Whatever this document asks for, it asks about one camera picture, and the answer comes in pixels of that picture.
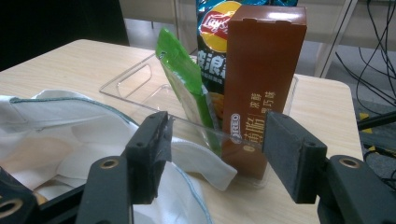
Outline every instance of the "brown cardboard box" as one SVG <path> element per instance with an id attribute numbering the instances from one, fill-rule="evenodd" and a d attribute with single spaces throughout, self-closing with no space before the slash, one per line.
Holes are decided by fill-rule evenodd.
<path id="1" fill-rule="evenodd" d="M 228 23 L 223 131 L 262 144 L 265 112 L 282 112 L 306 32 L 304 7 L 241 6 Z M 225 142 L 222 158 L 262 178 L 260 148 Z"/>

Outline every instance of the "green package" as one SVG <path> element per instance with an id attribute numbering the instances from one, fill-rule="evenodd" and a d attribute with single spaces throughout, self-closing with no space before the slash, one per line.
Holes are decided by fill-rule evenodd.
<path id="1" fill-rule="evenodd" d="M 181 102 L 187 119 L 192 123 L 207 128 L 219 129 L 219 123 L 211 102 L 211 98 L 201 78 L 201 68 L 181 46 L 177 38 L 167 29 L 162 28 L 158 37 L 156 57 L 160 60 L 166 77 Z M 213 145 L 214 134 L 206 134 L 209 145 Z"/>

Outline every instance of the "cable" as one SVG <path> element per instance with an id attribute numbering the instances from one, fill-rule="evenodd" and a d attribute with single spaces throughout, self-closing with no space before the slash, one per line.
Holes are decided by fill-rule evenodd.
<path id="1" fill-rule="evenodd" d="M 363 85 L 365 86 L 369 91 L 373 92 L 375 95 L 377 95 L 378 97 L 380 97 L 381 99 L 383 99 L 385 102 L 387 102 L 390 105 L 396 106 L 396 90 L 393 87 L 393 82 L 394 80 L 396 80 L 396 73 L 395 73 L 395 69 L 393 66 L 393 63 L 388 55 L 388 38 L 389 38 L 389 24 L 391 19 L 393 18 L 394 12 L 395 12 L 395 8 L 396 8 L 396 2 L 395 0 L 389 0 L 388 1 L 388 13 L 387 13 L 387 19 L 386 19 L 386 27 L 384 29 L 384 31 L 382 32 L 381 36 L 379 36 L 378 34 L 378 29 L 376 27 L 373 15 L 372 15 L 372 10 L 370 8 L 370 4 L 371 4 L 371 0 L 367 0 L 367 11 L 370 17 L 370 21 L 375 29 L 375 37 L 378 41 L 378 44 L 376 45 L 376 48 L 374 49 L 373 53 L 371 54 L 370 58 L 366 61 L 361 53 L 361 48 L 359 48 L 359 54 L 361 56 L 361 60 L 364 62 L 364 67 L 361 70 L 361 72 L 357 75 L 355 73 L 353 73 L 347 66 L 346 64 L 343 62 L 343 60 L 341 59 L 340 55 L 336 52 L 335 55 L 338 58 L 338 60 L 340 61 L 340 63 L 344 66 L 344 68 L 346 69 L 346 71 L 357 80 L 357 86 L 355 89 L 356 92 L 356 98 L 357 101 L 359 102 L 359 104 L 365 108 L 366 110 L 380 115 L 380 113 L 368 108 L 367 106 L 365 106 L 363 104 L 363 102 L 361 101 L 360 97 L 359 97 L 359 86 Z M 373 57 L 375 56 L 375 54 L 377 53 L 378 49 L 380 48 L 381 51 L 381 56 L 382 59 L 386 65 L 386 72 L 381 72 L 379 71 L 379 69 L 373 68 L 370 65 L 371 60 L 373 59 Z M 367 73 L 367 68 L 372 68 L 374 71 L 376 71 L 378 74 L 381 74 L 383 76 L 385 76 L 388 79 L 391 91 L 392 91 L 392 96 L 390 96 L 389 94 L 386 94 L 385 92 L 381 91 L 379 88 L 377 88 L 375 85 L 371 84 L 370 82 L 366 81 L 363 78 L 363 75 L 365 73 Z"/>

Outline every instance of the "tabletop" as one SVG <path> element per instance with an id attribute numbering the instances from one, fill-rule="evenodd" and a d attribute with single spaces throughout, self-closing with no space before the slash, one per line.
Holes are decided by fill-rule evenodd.
<path id="1" fill-rule="evenodd" d="M 129 115 L 131 105 L 99 92 L 113 77 L 153 50 L 78 40 L 0 72 L 0 94 L 31 98 L 43 90 L 77 91 Z M 350 89 L 333 80 L 298 79 L 289 115 L 328 147 L 332 155 L 361 159 Z M 295 204 L 270 170 L 263 188 L 233 182 L 225 191 L 198 178 L 215 223 L 318 223 L 317 204 Z"/>

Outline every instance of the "logo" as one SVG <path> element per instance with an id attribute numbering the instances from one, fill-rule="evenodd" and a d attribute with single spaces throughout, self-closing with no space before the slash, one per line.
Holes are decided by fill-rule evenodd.
<path id="1" fill-rule="evenodd" d="M 213 7 L 205 14 L 199 32 L 205 43 L 214 51 L 227 51 L 228 21 L 241 4 L 226 1 Z"/>
<path id="2" fill-rule="evenodd" d="M 232 114 L 231 115 L 231 129 L 230 129 L 230 133 L 232 137 L 238 138 L 238 139 L 234 139 L 232 138 L 231 140 L 236 143 L 236 144 L 240 144 L 242 141 L 242 135 L 241 135 L 241 117 L 238 114 Z"/>

